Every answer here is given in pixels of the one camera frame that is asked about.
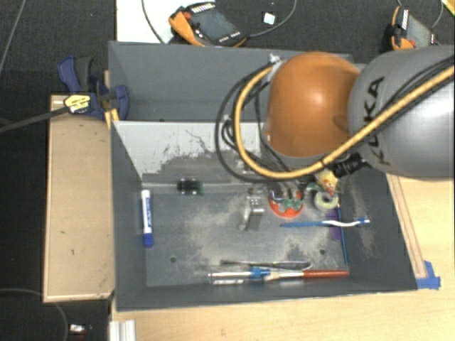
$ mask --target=gray bin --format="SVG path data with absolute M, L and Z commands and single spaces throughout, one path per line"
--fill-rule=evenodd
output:
M 282 229 L 270 210 L 259 229 L 237 228 L 249 186 L 220 167 L 213 122 L 232 85 L 267 63 L 270 53 L 282 58 L 298 54 L 110 43 L 110 84 L 126 85 L 131 98 L 128 121 L 114 123 L 112 130 L 117 310 L 417 289 L 386 177 L 369 168 L 346 178 L 340 194 L 343 218 L 369 215 L 372 221 L 370 227 L 344 231 L 348 278 L 209 284 L 208 266 L 223 258 L 303 259 L 320 269 L 346 266 L 341 242 L 331 238 L 328 228 Z M 247 111 L 245 117 L 248 121 L 254 114 Z M 244 128 L 246 145 L 257 150 L 256 125 L 246 122 Z M 179 195 L 181 177 L 201 180 L 205 194 Z M 154 194 L 151 249 L 142 244 L 143 188 Z M 308 206 L 301 216 L 318 214 Z

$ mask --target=orange device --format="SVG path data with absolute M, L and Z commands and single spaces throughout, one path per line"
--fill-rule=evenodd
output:
M 169 17 L 172 32 L 192 45 L 238 47 L 247 36 L 217 10 L 214 2 L 182 6 Z
M 403 6 L 395 9 L 386 35 L 393 50 L 422 48 L 435 43 L 434 34 Z

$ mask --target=white marker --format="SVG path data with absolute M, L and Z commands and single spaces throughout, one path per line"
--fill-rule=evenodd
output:
M 153 229 L 151 227 L 151 201 L 150 191 L 142 190 L 142 219 L 144 223 L 144 246 L 151 248 L 154 244 Z

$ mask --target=white paper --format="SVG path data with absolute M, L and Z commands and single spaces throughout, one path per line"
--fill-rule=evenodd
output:
M 172 39 L 169 16 L 180 6 L 215 0 L 144 0 L 149 20 L 161 39 Z M 117 0 L 117 40 L 121 42 L 159 43 L 142 12 L 141 0 Z

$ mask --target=black carpet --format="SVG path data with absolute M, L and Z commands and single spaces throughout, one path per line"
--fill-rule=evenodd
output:
M 0 0 L 0 55 L 21 1 Z M 428 26 L 439 12 L 437 0 L 402 2 Z M 266 28 L 263 12 L 282 20 L 292 1 L 217 4 L 245 32 L 255 33 Z M 378 55 L 396 5 L 395 0 L 299 0 L 284 26 L 246 46 L 350 53 L 357 63 L 368 63 Z M 434 32 L 440 43 L 454 44 L 454 18 L 445 8 Z M 56 64 L 68 55 L 89 55 L 93 70 L 102 72 L 112 39 L 115 0 L 28 0 L 0 76 L 0 117 L 18 121 L 46 112 L 51 93 L 65 89 Z M 0 135 L 0 288 L 41 290 L 46 151 L 46 123 Z M 63 309 L 69 323 L 90 325 L 86 340 L 106 338 L 107 302 L 68 303 Z M 60 322 L 54 307 L 32 295 L 0 293 L 0 340 L 60 340 Z

